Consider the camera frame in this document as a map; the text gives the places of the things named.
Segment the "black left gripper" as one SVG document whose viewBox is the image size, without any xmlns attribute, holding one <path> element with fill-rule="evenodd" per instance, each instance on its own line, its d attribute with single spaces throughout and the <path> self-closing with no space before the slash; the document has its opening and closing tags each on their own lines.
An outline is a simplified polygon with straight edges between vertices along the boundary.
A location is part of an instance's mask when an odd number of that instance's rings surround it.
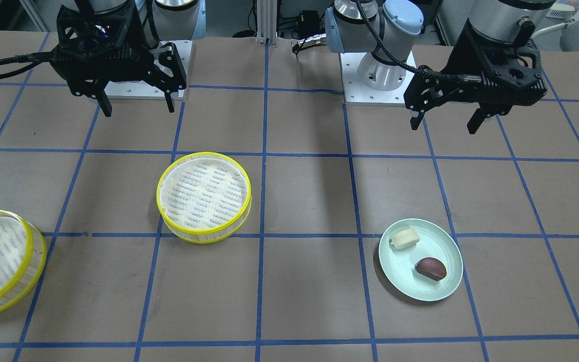
<svg viewBox="0 0 579 362">
<path fill-rule="evenodd" d="M 432 76 L 420 66 L 405 90 L 405 106 L 411 110 L 411 130 L 419 129 L 425 112 L 447 102 L 479 103 L 467 123 L 475 134 L 496 114 L 496 106 L 531 106 L 544 96 L 540 53 L 531 42 L 533 21 L 513 23 L 513 42 L 491 39 L 466 22 L 446 66 Z"/>
</svg>

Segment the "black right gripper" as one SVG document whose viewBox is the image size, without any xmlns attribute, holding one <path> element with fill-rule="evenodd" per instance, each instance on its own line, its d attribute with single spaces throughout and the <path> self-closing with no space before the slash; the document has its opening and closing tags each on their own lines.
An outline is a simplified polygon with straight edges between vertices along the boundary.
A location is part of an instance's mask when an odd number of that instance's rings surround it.
<svg viewBox="0 0 579 362">
<path fill-rule="evenodd" d="M 58 44 L 50 65 L 74 96 L 98 99 L 103 115 L 111 117 L 106 85 L 143 81 L 162 91 L 168 112 L 175 112 L 175 92 L 186 89 L 186 71 L 173 43 L 156 46 L 147 38 L 137 7 L 109 7 L 91 14 L 60 7 L 56 26 Z"/>
</svg>

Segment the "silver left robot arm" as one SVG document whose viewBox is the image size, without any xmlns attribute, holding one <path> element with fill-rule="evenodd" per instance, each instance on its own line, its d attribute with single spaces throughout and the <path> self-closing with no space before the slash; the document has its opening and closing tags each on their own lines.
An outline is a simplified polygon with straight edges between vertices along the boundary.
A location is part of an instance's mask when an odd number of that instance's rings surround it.
<svg viewBox="0 0 579 362">
<path fill-rule="evenodd" d="M 477 103 L 468 121 L 470 134 L 485 119 L 505 116 L 513 106 L 532 106 L 547 93 L 540 53 L 532 35 L 552 1 L 476 1 L 453 46 L 446 66 L 434 71 L 407 59 L 424 15 L 410 1 L 335 1 L 325 15 L 329 49 L 363 53 L 361 80 L 387 92 L 413 73 L 405 89 L 411 128 L 448 102 Z"/>
</svg>

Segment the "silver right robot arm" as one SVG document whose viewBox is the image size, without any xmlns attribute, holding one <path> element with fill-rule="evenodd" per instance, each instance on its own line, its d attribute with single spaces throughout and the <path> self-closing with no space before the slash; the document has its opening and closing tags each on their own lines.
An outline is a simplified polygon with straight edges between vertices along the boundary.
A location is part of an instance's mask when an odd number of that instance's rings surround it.
<svg viewBox="0 0 579 362">
<path fill-rule="evenodd" d="M 203 1 L 64 1 L 56 18 L 58 44 L 50 64 L 71 93 L 97 101 L 111 116 L 111 82 L 144 82 L 174 112 L 175 92 L 187 88 L 177 41 L 204 37 Z"/>
</svg>

